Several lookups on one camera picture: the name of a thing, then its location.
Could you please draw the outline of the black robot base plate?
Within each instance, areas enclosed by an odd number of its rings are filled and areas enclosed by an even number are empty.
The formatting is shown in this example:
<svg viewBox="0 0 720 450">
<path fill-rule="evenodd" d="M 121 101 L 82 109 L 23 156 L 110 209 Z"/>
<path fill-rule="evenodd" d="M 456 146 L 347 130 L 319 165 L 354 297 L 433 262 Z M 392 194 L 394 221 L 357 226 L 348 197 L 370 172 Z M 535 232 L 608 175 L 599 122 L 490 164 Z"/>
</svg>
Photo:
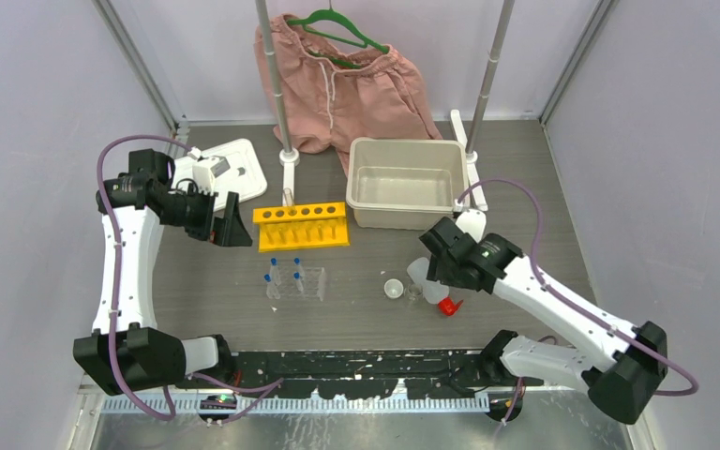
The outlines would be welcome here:
<svg viewBox="0 0 720 450">
<path fill-rule="evenodd" d="M 476 350 L 237 352 L 226 371 L 206 375 L 240 388 L 282 380 L 273 398 L 383 399 L 399 383 L 408 399 L 470 398 L 491 387 L 512 387 L 482 370 Z"/>
</svg>

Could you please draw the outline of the blue-capped small test tube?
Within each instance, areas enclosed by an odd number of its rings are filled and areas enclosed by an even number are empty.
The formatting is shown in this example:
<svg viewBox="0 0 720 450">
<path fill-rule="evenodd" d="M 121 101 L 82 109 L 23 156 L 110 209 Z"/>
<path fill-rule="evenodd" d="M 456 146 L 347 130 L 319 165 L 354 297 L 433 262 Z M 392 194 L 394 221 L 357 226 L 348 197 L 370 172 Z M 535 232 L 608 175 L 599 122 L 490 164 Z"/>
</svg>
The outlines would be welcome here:
<svg viewBox="0 0 720 450">
<path fill-rule="evenodd" d="M 266 282 L 266 295 L 269 299 L 273 300 L 279 300 L 280 299 L 280 293 L 278 291 L 278 285 L 274 281 L 273 277 L 270 274 L 264 275 L 264 280 Z"/>
</svg>

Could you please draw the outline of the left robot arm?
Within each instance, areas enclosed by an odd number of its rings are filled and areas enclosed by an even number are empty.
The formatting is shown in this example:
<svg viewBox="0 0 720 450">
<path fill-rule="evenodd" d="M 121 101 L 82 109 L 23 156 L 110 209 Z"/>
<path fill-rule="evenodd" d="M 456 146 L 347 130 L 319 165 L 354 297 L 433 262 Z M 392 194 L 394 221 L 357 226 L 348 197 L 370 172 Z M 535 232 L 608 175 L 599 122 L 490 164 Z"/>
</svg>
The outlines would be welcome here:
<svg viewBox="0 0 720 450">
<path fill-rule="evenodd" d="M 127 170 L 96 194 L 106 241 L 101 300 L 90 336 L 74 341 L 73 357 L 109 396 L 179 384 L 194 372 L 215 387 L 235 378 L 222 335 L 180 339 L 158 330 L 152 288 L 165 228 L 224 248 L 252 244 L 238 193 L 177 190 L 174 174 L 171 157 L 135 150 Z"/>
</svg>

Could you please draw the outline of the large clear glass test tube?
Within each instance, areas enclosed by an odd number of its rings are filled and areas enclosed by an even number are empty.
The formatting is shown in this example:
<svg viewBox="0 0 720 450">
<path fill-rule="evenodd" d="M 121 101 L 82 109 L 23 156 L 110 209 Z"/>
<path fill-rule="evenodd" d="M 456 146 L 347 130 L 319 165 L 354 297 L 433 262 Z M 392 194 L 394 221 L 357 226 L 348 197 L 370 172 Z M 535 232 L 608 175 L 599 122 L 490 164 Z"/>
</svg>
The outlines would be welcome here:
<svg viewBox="0 0 720 450">
<path fill-rule="evenodd" d="M 285 207 L 294 207 L 295 206 L 293 192 L 290 188 L 285 187 L 283 189 L 282 200 L 283 200 L 283 205 Z"/>
</svg>

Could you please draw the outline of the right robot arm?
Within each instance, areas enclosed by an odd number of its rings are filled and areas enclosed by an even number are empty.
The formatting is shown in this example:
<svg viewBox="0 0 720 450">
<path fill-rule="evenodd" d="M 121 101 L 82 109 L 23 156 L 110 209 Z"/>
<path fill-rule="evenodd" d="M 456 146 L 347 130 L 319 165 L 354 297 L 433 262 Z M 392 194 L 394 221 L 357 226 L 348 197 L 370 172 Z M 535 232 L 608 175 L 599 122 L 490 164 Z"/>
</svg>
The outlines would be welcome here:
<svg viewBox="0 0 720 450">
<path fill-rule="evenodd" d="M 498 385 L 538 379 L 585 394 L 611 419 L 633 425 L 668 374 L 668 338 L 653 322 L 610 315 L 533 265 L 518 246 L 484 233 L 481 212 L 441 218 L 419 239 L 429 253 L 427 280 L 493 294 L 566 339 L 565 347 L 502 330 L 482 351 L 486 378 Z"/>
</svg>

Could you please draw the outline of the white plastic squeeze bottle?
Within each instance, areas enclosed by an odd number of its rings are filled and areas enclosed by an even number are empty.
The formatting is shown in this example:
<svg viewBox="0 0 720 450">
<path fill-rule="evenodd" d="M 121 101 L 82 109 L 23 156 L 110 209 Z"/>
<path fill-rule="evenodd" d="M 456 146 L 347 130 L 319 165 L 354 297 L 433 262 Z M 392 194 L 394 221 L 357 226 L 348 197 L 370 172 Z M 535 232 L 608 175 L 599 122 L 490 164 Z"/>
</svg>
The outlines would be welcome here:
<svg viewBox="0 0 720 450">
<path fill-rule="evenodd" d="M 427 279 L 429 259 L 419 258 L 410 263 L 407 267 L 407 274 L 411 280 L 421 286 L 424 299 L 436 307 L 441 314 L 447 317 L 455 315 L 460 309 L 463 300 L 455 302 L 450 295 L 448 286 L 438 281 Z"/>
</svg>

